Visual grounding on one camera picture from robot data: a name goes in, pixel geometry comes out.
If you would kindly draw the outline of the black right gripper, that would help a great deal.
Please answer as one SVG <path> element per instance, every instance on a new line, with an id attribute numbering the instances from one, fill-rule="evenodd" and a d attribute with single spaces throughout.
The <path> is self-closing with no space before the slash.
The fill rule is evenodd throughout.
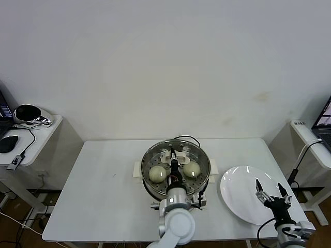
<path id="1" fill-rule="evenodd" d="M 286 189 L 280 183 L 278 183 L 278 189 L 282 198 L 268 195 L 265 191 L 263 191 L 258 179 L 256 180 L 255 188 L 257 190 L 255 195 L 258 200 L 272 211 L 275 218 L 274 226 L 294 224 L 294 221 L 291 219 L 288 212 L 288 209 L 291 206 L 292 196 L 287 193 Z"/>

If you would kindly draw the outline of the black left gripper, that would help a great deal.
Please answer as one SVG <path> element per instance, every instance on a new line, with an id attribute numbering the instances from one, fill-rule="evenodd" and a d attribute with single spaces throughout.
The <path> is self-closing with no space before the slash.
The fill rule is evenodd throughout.
<path id="1" fill-rule="evenodd" d="M 170 169 L 171 172 L 169 174 L 168 179 L 170 179 L 170 183 L 168 188 L 180 188 L 183 185 L 183 178 L 181 173 L 179 172 L 179 163 L 177 161 L 177 156 L 174 148 L 170 150 Z"/>

